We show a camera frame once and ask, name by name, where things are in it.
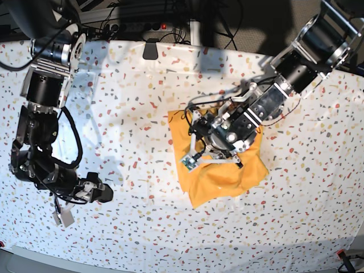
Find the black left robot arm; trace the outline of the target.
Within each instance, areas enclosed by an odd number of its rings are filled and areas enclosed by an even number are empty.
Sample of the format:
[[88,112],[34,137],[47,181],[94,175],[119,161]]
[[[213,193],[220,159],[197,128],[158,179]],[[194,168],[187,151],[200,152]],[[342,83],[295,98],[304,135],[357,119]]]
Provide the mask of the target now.
[[181,162],[191,171],[210,156],[209,163],[242,167],[238,154],[254,143],[264,121],[280,115],[289,95],[301,93],[316,78],[325,80],[353,55],[353,42],[363,38],[353,18],[363,19],[363,1],[322,1],[320,13],[271,60],[275,76],[270,81],[242,87],[216,113],[193,111],[190,151]]

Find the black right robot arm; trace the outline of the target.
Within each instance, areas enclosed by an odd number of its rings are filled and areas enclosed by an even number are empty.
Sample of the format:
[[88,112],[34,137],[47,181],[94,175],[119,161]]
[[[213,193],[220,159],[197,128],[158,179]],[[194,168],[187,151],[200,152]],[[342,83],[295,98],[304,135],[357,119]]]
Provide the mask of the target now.
[[20,111],[10,171],[71,204],[111,201],[113,190],[97,173],[89,172],[83,179],[77,176],[83,155],[78,132],[74,132],[77,158],[73,162],[52,155],[60,116],[65,115],[71,129],[76,129],[65,107],[86,42],[76,9],[70,1],[6,1],[5,6],[31,40],[31,60],[24,65],[27,74],[21,90],[27,105]]

